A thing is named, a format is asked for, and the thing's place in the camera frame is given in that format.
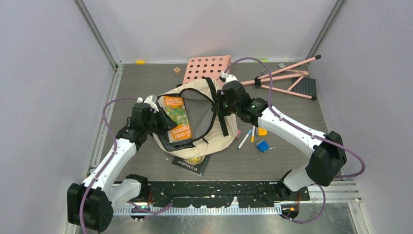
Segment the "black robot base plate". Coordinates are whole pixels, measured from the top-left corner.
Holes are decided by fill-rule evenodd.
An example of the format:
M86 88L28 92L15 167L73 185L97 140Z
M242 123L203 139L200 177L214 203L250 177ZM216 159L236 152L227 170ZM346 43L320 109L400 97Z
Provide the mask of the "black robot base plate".
M283 194L275 181L150 181L131 201L159 208L169 203L174 208L227 208L235 203L240 208L266 208L309 199L306 187Z

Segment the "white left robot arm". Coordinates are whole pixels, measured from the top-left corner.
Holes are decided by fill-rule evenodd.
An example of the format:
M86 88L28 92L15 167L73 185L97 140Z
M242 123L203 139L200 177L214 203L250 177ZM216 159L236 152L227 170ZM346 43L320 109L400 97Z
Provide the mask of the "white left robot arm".
M68 222L88 230L105 231L113 213L135 199L145 201L150 194L148 179L130 174L113 186L126 163L138 152L149 135L170 130L176 124L152 100L138 100L126 125L114 134L113 145L98 167L80 184L73 183L67 191Z

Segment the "beige canvas backpack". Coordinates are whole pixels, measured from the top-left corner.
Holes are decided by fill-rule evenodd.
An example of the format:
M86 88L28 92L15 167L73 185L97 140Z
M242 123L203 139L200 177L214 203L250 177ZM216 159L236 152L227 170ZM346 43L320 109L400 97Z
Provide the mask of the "beige canvas backpack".
M157 105L164 111L163 96L183 98L192 132L191 139L174 143L169 141L169 131L153 134L164 152L189 159L222 151L232 144L238 131L236 116L227 115L219 121L211 110L221 88L217 81L201 78L157 96Z

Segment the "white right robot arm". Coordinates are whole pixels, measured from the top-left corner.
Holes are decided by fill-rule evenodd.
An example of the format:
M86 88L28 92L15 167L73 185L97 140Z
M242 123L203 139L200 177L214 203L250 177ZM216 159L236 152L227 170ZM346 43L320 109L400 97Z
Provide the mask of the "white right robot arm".
M288 141L302 151L307 164L288 171L277 183L276 191L291 200L303 187L312 184L327 187L339 174L347 159L340 134L325 134L284 115L262 98L251 98L243 85L230 81L217 91L219 114L234 114L245 123L261 127Z

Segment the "black moon and sixpence book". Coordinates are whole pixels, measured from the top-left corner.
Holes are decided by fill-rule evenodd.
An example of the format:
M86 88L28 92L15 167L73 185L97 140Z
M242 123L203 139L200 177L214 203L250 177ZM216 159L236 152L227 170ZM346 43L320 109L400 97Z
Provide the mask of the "black moon and sixpence book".
M183 159L180 157L174 157L172 165L187 170L195 175L203 176L210 160L211 155L200 156L196 158Z

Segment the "orange treehouse book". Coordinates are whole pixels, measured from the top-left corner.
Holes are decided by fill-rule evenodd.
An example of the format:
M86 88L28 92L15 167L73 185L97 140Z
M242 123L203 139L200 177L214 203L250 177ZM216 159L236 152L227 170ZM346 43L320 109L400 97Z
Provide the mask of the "orange treehouse book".
M192 132L183 98L163 96L163 104L167 116L177 124L168 133L169 141L174 143L191 139Z

